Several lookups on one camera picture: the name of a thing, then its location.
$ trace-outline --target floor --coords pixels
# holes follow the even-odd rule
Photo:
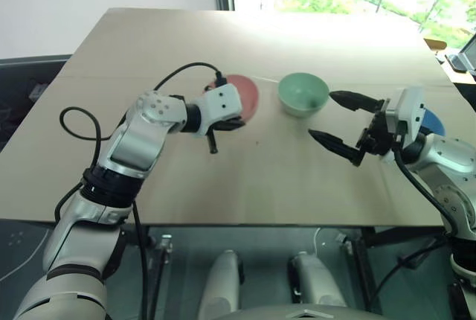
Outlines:
[[[151,235],[173,237],[172,261],[166,266],[156,319],[194,319],[208,270],[226,249],[239,253],[245,271],[241,308],[290,304],[286,264],[300,251],[315,252],[316,228],[201,227],[151,228]],[[0,279],[29,257],[45,235],[45,228],[26,223],[0,222]],[[350,307],[362,308],[358,279],[351,258],[339,239],[356,230],[323,228],[316,249],[328,266]],[[422,240],[371,249],[369,256],[377,281],[395,263],[397,255],[416,250]],[[0,281],[0,319],[11,319],[30,286],[42,275],[42,247],[9,278]],[[448,250],[432,253],[417,270],[403,269],[382,290],[381,302],[389,319],[450,319],[446,285],[451,282]],[[118,272],[108,281],[108,308],[114,320],[137,318],[141,297],[138,250],[128,246]]]

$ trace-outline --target wooden table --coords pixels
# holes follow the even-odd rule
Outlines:
[[[58,123],[67,106],[93,112],[109,134],[136,97],[185,63],[213,63],[251,77],[257,114],[206,140],[171,135],[138,196],[147,224],[440,225],[439,214],[395,165],[362,166],[331,154],[307,134],[321,129],[354,144],[372,115],[333,101],[309,119],[280,108],[277,81],[307,71],[331,90],[377,98],[421,84],[449,135],[476,143],[475,120],[411,25],[381,16],[239,14],[111,9],[97,23],[0,154],[1,217],[51,221],[53,209],[88,166],[93,143]],[[162,92],[199,95],[213,78],[192,68]],[[92,135],[86,118],[68,125]]]

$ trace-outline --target white cable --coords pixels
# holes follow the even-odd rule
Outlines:
[[[316,237],[318,236],[319,232],[321,231],[321,227],[318,227],[314,232],[314,237],[312,238],[312,242],[314,243],[314,255],[318,256],[318,244],[316,243]]]
[[[39,241],[38,246],[36,246],[35,250],[33,251],[33,253],[31,253],[30,257],[28,257],[22,264],[17,266],[14,270],[12,270],[11,272],[8,272],[6,275],[1,277],[0,278],[0,283],[2,281],[4,281],[5,279],[7,279],[8,277],[10,277],[12,274],[18,272],[21,268],[23,268],[31,260],[31,258],[33,258],[35,256],[35,254],[39,251],[39,249],[41,248],[41,246],[45,242],[46,237],[48,236],[48,233],[50,233],[49,229],[46,230],[45,235],[43,236],[42,240]]]

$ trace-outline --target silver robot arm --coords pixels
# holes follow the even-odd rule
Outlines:
[[[407,167],[429,186],[448,232],[451,267],[463,285],[459,300],[464,296],[466,315],[476,319],[476,149],[459,139],[421,128],[425,109],[420,87],[400,89],[386,100],[347,91],[330,95],[345,108],[374,113],[372,122],[364,129],[356,148],[325,132],[309,133],[355,166],[360,165],[365,153],[380,155],[387,161],[398,157],[400,169]]]
[[[205,92],[190,104],[156,91],[141,95],[114,131],[95,166],[85,170],[45,248],[45,276],[30,289],[14,319],[104,320],[107,279],[125,247],[120,225],[172,132],[208,135],[242,111],[235,86]]]

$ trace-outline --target green bowl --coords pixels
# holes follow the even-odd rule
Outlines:
[[[280,81],[277,93],[284,110],[299,118],[316,113],[329,99],[327,84],[309,73],[288,74]]]

